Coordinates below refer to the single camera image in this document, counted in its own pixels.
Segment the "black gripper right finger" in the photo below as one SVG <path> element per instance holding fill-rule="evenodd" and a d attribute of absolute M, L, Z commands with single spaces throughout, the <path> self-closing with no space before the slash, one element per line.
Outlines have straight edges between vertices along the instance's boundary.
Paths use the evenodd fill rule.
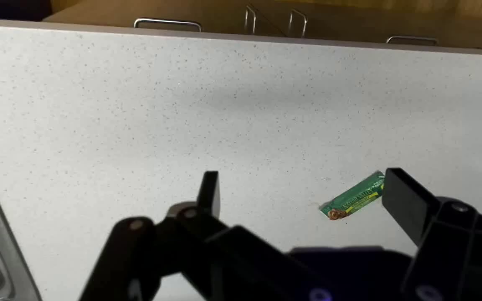
<path fill-rule="evenodd" d="M 416 246 L 399 292 L 406 301 L 482 301 L 482 215 L 436 198 L 399 168 L 384 173 L 383 208 Z"/>

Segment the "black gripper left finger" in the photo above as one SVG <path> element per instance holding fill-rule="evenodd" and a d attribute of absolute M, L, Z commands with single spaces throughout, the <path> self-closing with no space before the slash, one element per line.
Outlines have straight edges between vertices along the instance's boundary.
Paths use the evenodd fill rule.
<path fill-rule="evenodd" d="M 160 223 L 118 221 L 78 301 L 153 301 L 165 277 L 182 275 L 205 301 L 274 301 L 279 288 L 247 253 L 261 241 L 217 220 L 219 173 L 207 171 L 194 201 L 168 208 Z"/>

